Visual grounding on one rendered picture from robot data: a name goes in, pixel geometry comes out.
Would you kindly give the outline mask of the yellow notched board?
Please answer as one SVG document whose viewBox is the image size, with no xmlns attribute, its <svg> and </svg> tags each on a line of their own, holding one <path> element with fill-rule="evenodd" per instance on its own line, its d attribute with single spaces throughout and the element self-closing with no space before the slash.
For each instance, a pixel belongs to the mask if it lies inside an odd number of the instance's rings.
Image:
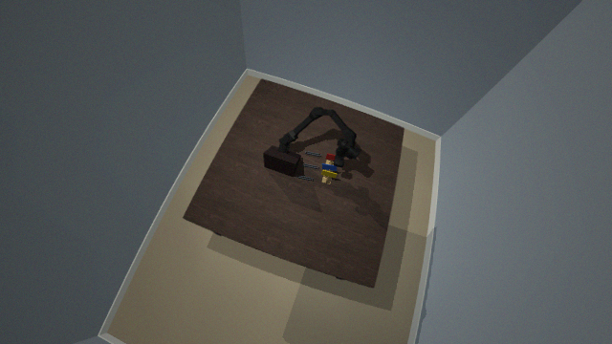
<svg viewBox="0 0 612 344">
<path fill-rule="evenodd" d="M 330 171 L 322 170 L 321 175 L 327 176 L 327 177 L 329 176 L 331 178 L 336 178 L 337 173 L 333 173 L 333 172 L 330 172 Z"/>
</svg>

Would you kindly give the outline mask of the blue board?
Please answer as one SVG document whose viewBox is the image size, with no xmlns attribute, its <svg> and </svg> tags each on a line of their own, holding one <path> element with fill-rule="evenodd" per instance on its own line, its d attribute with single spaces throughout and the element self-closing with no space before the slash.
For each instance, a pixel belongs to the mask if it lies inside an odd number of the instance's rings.
<svg viewBox="0 0 612 344">
<path fill-rule="evenodd" d="M 322 169 L 337 171 L 337 167 L 331 164 L 322 164 Z"/>
</svg>

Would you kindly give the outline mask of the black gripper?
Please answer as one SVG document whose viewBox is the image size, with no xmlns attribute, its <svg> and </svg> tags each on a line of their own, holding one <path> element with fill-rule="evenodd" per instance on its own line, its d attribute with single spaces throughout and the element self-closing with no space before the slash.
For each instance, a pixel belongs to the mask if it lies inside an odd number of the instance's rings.
<svg viewBox="0 0 612 344">
<path fill-rule="evenodd" d="M 343 152 L 338 147 L 335 155 L 334 166 L 341 168 L 344 166 L 344 154 L 347 154 L 347 151 Z"/>
</svg>

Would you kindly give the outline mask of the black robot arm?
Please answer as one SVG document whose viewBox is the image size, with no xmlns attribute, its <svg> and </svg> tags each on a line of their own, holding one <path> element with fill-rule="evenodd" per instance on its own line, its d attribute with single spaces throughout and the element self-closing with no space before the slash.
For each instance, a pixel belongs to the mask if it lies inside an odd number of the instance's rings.
<svg viewBox="0 0 612 344">
<path fill-rule="evenodd" d="M 286 133 L 282 138 L 280 138 L 279 139 L 280 144 L 279 144 L 277 151 L 287 154 L 289 152 L 290 143 L 292 141 L 295 141 L 298 138 L 297 135 L 307 125 L 310 125 L 314 120 L 322 116 L 330 116 L 333 119 L 333 121 L 337 124 L 337 126 L 340 128 L 343 135 L 345 136 L 345 138 L 341 137 L 339 139 L 339 142 L 340 142 L 339 149 L 343 152 L 347 151 L 347 154 L 344 154 L 343 157 L 347 157 L 351 160 L 352 158 L 355 159 L 361 151 L 361 149 L 359 149 L 355 145 L 355 139 L 357 137 L 356 133 L 353 132 L 350 128 L 348 128 L 344 124 L 344 122 L 340 119 L 340 117 L 337 115 L 335 110 L 323 109 L 322 107 L 315 107 L 311 111 L 309 117 L 304 119 L 294 130 Z"/>
</svg>

